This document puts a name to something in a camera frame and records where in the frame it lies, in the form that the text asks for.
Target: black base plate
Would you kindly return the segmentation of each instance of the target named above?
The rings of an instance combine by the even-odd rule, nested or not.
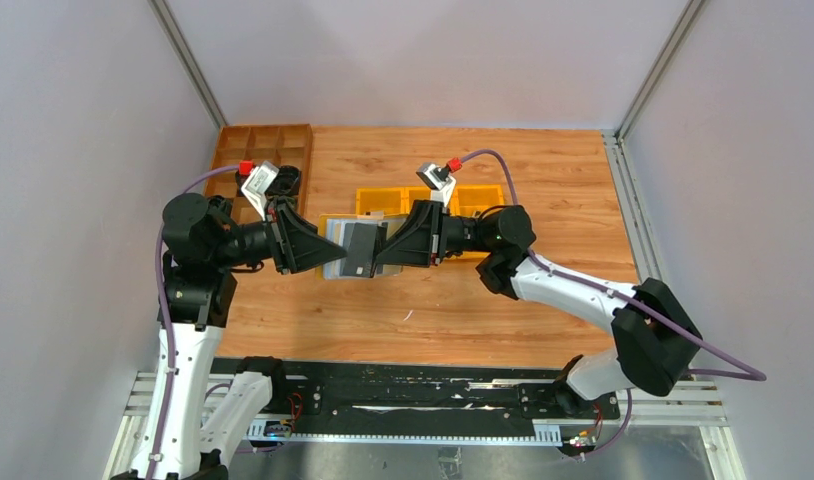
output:
[[[232,373],[238,362],[216,358],[212,371]],[[284,367],[288,376],[303,375],[310,382],[302,393],[298,433],[520,437],[534,435],[532,418],[569,418],[554,409],[526,412],[527,402],[521,401],[522,388],[544,387],[559,370],[294,361],[284,361]],[[499,379],[505,381],[493,388],[472,388]],[[316,386],[321,387],[320,413],[307,407]],[[605,419],[619,418],[609,396],[599,405]],[[395,410],[376,410],[382,407]],[[595,412],[576,418],[594,420]]]

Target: yellow storage bin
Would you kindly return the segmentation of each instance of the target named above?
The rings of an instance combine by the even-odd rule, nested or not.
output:
[[[369,212],[383,212],[384,215],[406,213],[404,195],[403,188],[358,188],[355,213],[357,215]]]
[[[455,189],[458,199],[457,213],[453,215],[474,217],[489,207],[504,204],[501,185],[461,185]]]

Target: wire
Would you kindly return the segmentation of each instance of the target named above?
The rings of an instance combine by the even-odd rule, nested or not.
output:
[[[504,207],[506,207],[506,206],[507,206],[507,205],[494,205],[494,206],[492,206],[492,207],[489,207],[489,208],[487,208],[486,210],[484,210],[483,212],[481,212],[481,214],[480,214],[480,215],[478,215],[478,220],[480,220],[480,219],[482,219],[482,218],[486,217],[486,216],[487,216],[487,214],[489,214],[490,212],[494,212],[495,210],[501,210],[502,208],[504,208]]]
[[[210,177],[222,173],[232,172],[236,170],[236,166],[221,167],[211,170],[200,177],[196,178],[191,185],[186,187],[182,193],[192,190]],[[157,461],[154,460],[160,454],[160,447],[163,443],[163,434],[166,430],[166,420],[168,419],[169,405],[171,404],[171,394],[174,390],[174,377],[175,377],[175,357],[177,356],[177,349],[174,343],[174,330],[172,329],[171,313],[169,312],[168,298],[166,298],[166,290],[163,285],[163,227],[160,225],[160,232],[157,234],[157,245],[154,251],[154,273],[157,279],[157,293],[160,297],[160,311],[162,312],[163,328],[166,331],[166,385],[163,390],[163,399],[160,403],[160,411],[157,414],[157,427],[154,430],[154,443],[151,446],[151,455],[148,459],[148,469],[145,473],[146,479],[154,478],[154,470],[157,468]]]
[[[507,179],[507,187],[510,189],[510,197],[513,200],[513,204],[518,205],[519,204],[519,197],[516,194],[516,186],[513,184],[513,178],[510,176],[510,169],[507,168],[507,162],[504,161],[504,157],[502,157],[501,154],[499,154],[495,150],[484,148],[484,149],[481,149],[481,150],[475,150],[472,153],[464,155],[463,157],[460,158],[460,162],[465,164],[466,162],[472,160],[473,158],[475,158],[475,157],[477,157],[479,155],[492,155],[493,157],[495,157],[496,160],[498,160],[499,165],[501,165],[501,169],[504,171],[504,176]],[[696,374],[696,375],[712,375],[712,376],[719,376],[719,377],[738,378],[738,379],[741,379],[741,380],[752,380],[752,381],[758,381],[758,382],[766,381],[766,374],[765,373],[761,372],[760,370],[752,367],[751,365],[749,365],[749,364],[747,364],[747,363],[745,363],[743,361],[740,361],[740,360],[734,358],[733,356],[725,353],[721,349],[711,345],[710,343],[700,339],[699,337],[696,337],[692,333],[690,333],[687,330],[685,330],[684,328],[682,328],[677,323],[675,323],[672,320],[670,320],[669,318],[667,318],[665,315],[663,315],[660,312],[654,310],[653,308],[649,307],[648,305],[640,302],[639,300],[637,300],[637,299],[635,299],[633,297],[630,297],[628,295],[625,295],[622,292],[618,292],[618,291],[615,291],[615,290],[613,290],[611,292],[611,289],[609,287],[607,287],[606,285],[602,285],[602,284],[600,284],[598,282],[595,282],[593,280],[590,280],[588,278],[584,278],[582,276],[575,275],[575,274],[569,273],[569,272],[564,272],[564,271],[561,271],[561,270],[558,270],[558,269],[552,269],[551,266],[546,265],[545,263],[542,262],[542,260],[540,260],[537,257],[537,255],[534,253],[533,249],[530,249],[530,248],[528,249],[528,257],[531,259],[531,261],[534,262],[534,264],[537,265],[537,267],[539,267],[541,270],[545,271],[549,275],[557,275],[558,277],[565,278],[567,280],[571,280],[571,281],[579,283],[581,285],[586,285],[586,286],[591,287],[593,289],[596,289],[596,290],[598,290],[600,292],[611,293],[612,295],[616,296],[617,298],[619,298],[621,300],[624,300],[625,302],[628,302],[628,304],[634,306],[635,308],[638,308],[639,310],[641,310],[644,313],[646,313],[647,315],[649,315],[649,317],[651,317],[653,320],[655,320],[657,322],[660,322],[663,325],[666,325],[666,327],[668,327],[669,329],[671,329],[672,331],[674,331],[675,333],[677,333],[681,337],[685,338],[686,340],[688,340],[693,345],[696,345],[700,349],[705,350],[705,351],[713,354],[715,357],[717,357],[717,358],[725,361],[726,363],[729,363],[732,366],[737,367],[740,370],[743,370],[743,372],[745,372],[745,373],[730,372],[730,371],[727,371],[727,370],[717,370],[717,369],[688,369],[687,373]],[[625,421],[622,422],[622,425],[619,427],[619,430],[616,432],[615,435],[613,435],[613,437],[610,438],[610,440],[607,443],[605,443],[600,448],[598,448],[598,449],[594,450],[593,452],[591,452],[590,455],[592,455],[592,453],[594,453],[594,452],[604,450],[607,447],[609,447],[610,445],[612,445],[616,441],[616,439],[619,438],[619,436],[622,434],[622,432],[624,432],[625,429],[627,428],[628,422],[630,421],[630,418],[631,418],[631,391],[630,391],[630,389],[627,390],[627,392],[628,392],[628,412],[625,415]]]
[[[207,389],[207,393],[204,394],[204,398],[206,399],[207,397],[210,396],[211,393],[215,392],[220,388],[230,388],[230,383],[219,383],[217,385],[213,385],[212,387]]]

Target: metal frame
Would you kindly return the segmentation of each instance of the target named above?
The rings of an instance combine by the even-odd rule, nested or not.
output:
[[[628,112],[625,113],[625,116],[622,118],[622,123],[616,128],[616,138],[620,143],[628,138],[643,107],[645,107],[649,97],[660,82],[660,78],[671,64],[672,59],[675,57],[675,54],[678,52],[678,49],[681,47],[681,44],[684,42],[684,39],[698,18],[699,13],[701,13],[706,4],[707,0],[689,0],[689,2],[687,2],[687,6],[684,7],[684,11],[681,12],[681,16],[678,17],[678,23],[675,24],[672,33],[669,34],[669,38],[657,55],[657,59],[651,66],[651,70],[649,70],[646,79],[643,81],[643,84],[637,91],[637,95],[631,102]]]
[[[198,64],[180,31],[174,16],[165,0],[148,0],[154,9],[160,25],[168,35],[187,74],[192,80],[205,108],[208,110],[217,127],[227,125],[227,121],[219,108],[218,102],[210,91],[207,82],[198,68]],[[674,59],[681,44],[687,37],[694,22],[706,5],[707,0],[689,0],[669,38],[661,49],[657,59],[652,65],[645,81],[640,86],[636,96],[631,102],[627,113],[620,125],[613,130],[602,131],[605,153],[610,165],[620,209],[625,223],[626,232],[630,241],[631,250],[637,265],[637,273],[641,278],[663,278],[664,272],[660,267],[660,255],[651,226],[646,215],[645,206],[638,194],[637,178],[633,169],[633,162],[625,150],[625,139],[631,133],[637,119],[640,117],[646,103]],[[224,383],[229,375],[211,375],[211,385]],[[154,388],[156,374],[139,373],[135,379],[127,407],[122,416],[121,425],[116,436],[104,478],[107,479],[115,472],[124,471],[129,465],[133,452],[142,438],[151,392]],[[212,394],[205,402],[205,414],[215,408],[224,394]],[[716,385],[709,381],[679,382],[668,397],[659,398],[647,395],[636,390],[633,392],[634,410],[632,425],[635,426],[694,426],[698,427],[705,443],[707,458],[714,478],[717,480],[737,479],[744,480],[745,473],[742,463],[734,446],[730,427],[725,417]],[[627,402],[621,399],[619,407],[623,416],[627,409]],[[258,419],[271,418],[267,415],[258,415]],[[544,431],[549,426],[575,426],[588,424],[589,421],[580,420],[537,420],[535,427]],[[607,424],[618,425],[619,420],[607,421]],[[303,436],[297,435],[295,441],[305,442],[374,442],[374,443],[409,443],[399,438],[343,438],[344,436]],[[489,439],[437,439],[441,444],[492,444]],[[535,445],[540,439],[521,439],[514,444]]]
[[[195,91],[201,98],[201,102],[204,104],[204,108],[207,109],[207,113],[210,115],[216,128],[226,127],[227,119],[225,119],[224,113],[222,113],[219,107],[218,100],[216,100],[212,90],[210,90],[207,79],[204,78],[204,74],[201,73],[201,68],[198,67],[198,62],[195,61],[195,56],[192,54],[192,50],[189,49],[189,45],[186,43],[183,32],[180,31],[180,27],[174,19],[168,2],[166,0],[148,0],[148,4],[151,5],[151,9],[154,10],[157,21],[160,22],[160,27],[162,27],[166,33],[169,43],[171,43],[172,48],[174,48],[177,58],[180,59],[183,69],[189,76],[189,80],[192,81],[192,86],[195,87]]]

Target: stack of cards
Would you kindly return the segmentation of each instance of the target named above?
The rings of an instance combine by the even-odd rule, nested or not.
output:
[[[357,216],[355,218],[328,218],[324,237],[348,251],[346,258],[322,266],[325,280],[344,278],[372,278],[396,275],[398,265],[375,265],[375,255],[384,241],[404,224],[406,215]]]

